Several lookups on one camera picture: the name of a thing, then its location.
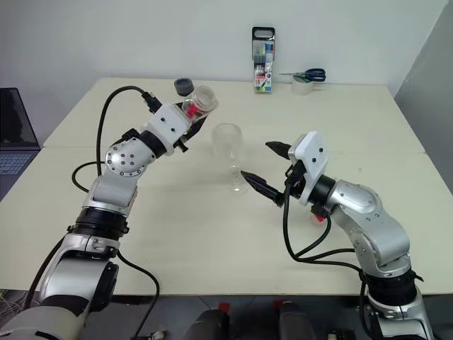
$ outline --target black lid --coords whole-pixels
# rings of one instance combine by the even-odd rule
[[[193,92],[193,84],[189,78],[176,79],[174,84],[176,92],[178,92],[180,96],[186,97]]]

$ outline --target wire bundle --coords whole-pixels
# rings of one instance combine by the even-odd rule
[[[310,244],[308,247],[305,249],[302,249],[301,251],[298,251],[296,254],[293,252],[291,243],[289,242],[289,235],[288,235],[288,213],[289,213],[289,200],[291,196],[291,188],[292,184],[289,184],[285,188],[285,200],[284,200],[284,206],[283,206],[283,237],[285,239],[285,246],[286,249],[288,250],[289,255],[293,260],[296,262],[302,262],[305,264],[326,264],[326,265],[332,265],[332,266],[343,266],[343,267],[348,267],[351,269],[354,269],[357,272],[360,272],[360,268],[357,266],[354,266],[353,264],[346,263],[346,262],[340,262],[340,261],[319,261],[319,259],[322,259],[324,257],[334,255],[334,254],[340,254],[340,253],[354,253],[354,249],[352,248],[344,248],[344,249],[335,249],[331,251],[327,251],[322,254],[314,255],[314,256],[309,256],[306,258],[301,258],[300,256],[304,255],[305,253],[311,251],[312,249],[316,248],[328,235],[328,233],[331,231],[332,227],[332,221],[331,217],[327,216],[327,226],[326,230],[324,233],[312,244]]]
[[[22,310],[25,302],[26,293],[22,294],[16,301],[8,301],[5,297],[8,294],[7,290],[0,290],[0,305],[5,306],[0,310],[0,317],[16,315]]]

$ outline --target laptop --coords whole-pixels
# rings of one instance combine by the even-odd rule
[[[39,151],[19,90],[0,88],[0,200]]]

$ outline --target blue scissor handle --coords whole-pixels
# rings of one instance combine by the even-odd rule
[[[311,81],[325,81],[326,80],[326,75],[325,74],[305,74],[304,75],[305,78],[307,78],[308,80],[311,80]]]
[[[304,72],[305,78],[311,81],[325,81],[326,70],[325,69],[308,69]]]

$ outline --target tape roll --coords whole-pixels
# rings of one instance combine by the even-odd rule
[[[306,96],[313,90],[313,85],[314,82],[312,81],[306,83],[305,81],[298,81],[296,78],[293,78],[291,83],[291,90],[294,94]]]

